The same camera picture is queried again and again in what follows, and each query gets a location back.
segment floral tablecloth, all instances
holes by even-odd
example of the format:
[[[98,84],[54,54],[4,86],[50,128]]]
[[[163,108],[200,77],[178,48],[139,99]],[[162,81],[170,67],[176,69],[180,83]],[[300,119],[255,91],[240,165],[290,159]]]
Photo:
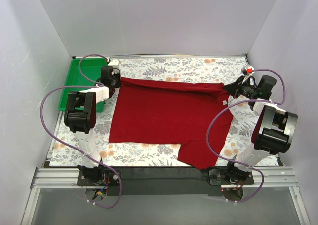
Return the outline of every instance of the floral tablecloth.
[[[232,83],[241,76],[241,68],[246,66],[244,57],[237,58],[125,58],[120,59],[122,77],[159,81],[188,83]],[[97,114],[94,127],[95,141],[103,162],[110,166],[188,166],[177,160],[180,144],[109,143],[109,131],[116,106],[119,89],[106,101],[104,112]],[[228,104],[237,100],[229,97]],[[231,108],[234,115],[221,155],[232,158],[249,144],[251,133],[258,117],[248,105],[239,104]],[[60,124],[58,138],[76,145],[77,141],[70,130]],[[76,166],[82,155],[67,146],[56,142],[51,166]],[[216,165],[224,166],[226,161],[218,159]],[[270,156],[259,165],[278,165],[275,156]]]

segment grey wall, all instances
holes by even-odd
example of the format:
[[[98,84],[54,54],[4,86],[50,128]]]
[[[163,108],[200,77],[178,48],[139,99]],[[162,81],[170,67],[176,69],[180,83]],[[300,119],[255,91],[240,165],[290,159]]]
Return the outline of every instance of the grey wall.
[[[292,145],[283,161],[292,165],[312,224],[317,213],[318,0],[277,0],[250,53],[250,63],[275,69],[285,80],[284,108],[298,114]],[[282,95],[280,86],[274,99]]]
[[[40,0],[72,56],[241,55],[276,0]]]
[[[0,0],[0,22],[0,224],[15,225],[50,144],[39,103],[63,85],[71,59],[39,0]],[[51,130],[59,96],[45,105]]]

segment red t-shirt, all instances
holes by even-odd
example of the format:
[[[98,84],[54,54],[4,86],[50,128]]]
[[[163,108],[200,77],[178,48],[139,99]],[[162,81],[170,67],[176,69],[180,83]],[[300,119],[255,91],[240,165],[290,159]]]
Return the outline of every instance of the red t-shirt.
[[[227,105],[223,84],[121,78],[109,142],[181,143],[178,160],[198,169],[215,166],[205,135],[212,119]],[[210,145],[220,153],[232,114],[223,113],[210,131]]]

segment green plastic bin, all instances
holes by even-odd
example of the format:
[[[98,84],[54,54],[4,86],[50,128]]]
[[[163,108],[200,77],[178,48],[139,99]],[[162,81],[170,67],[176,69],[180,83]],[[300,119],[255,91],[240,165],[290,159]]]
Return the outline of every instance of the green plastic bin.
[[[83,75],[81,75],[79,71],[79,61],[80,59],[72,59],[64,85],[94,86],[93,82],[88,81],[86,78],[83,77]],[[91,80],[97,80],[101,77],[101,68],[106,65],[107,62],[103,58],[91,58],[84,59],[80,65],[80,68],[88,78],[90,78]],[[88,88],[64,88],[60,99],[59,110],[65,111],[66,101],[68,99],[68,94],[70,91],[81,91],[87,89]],[[97,112],[103,112],[104,105],[105,102],[99,102],[96,106]]]

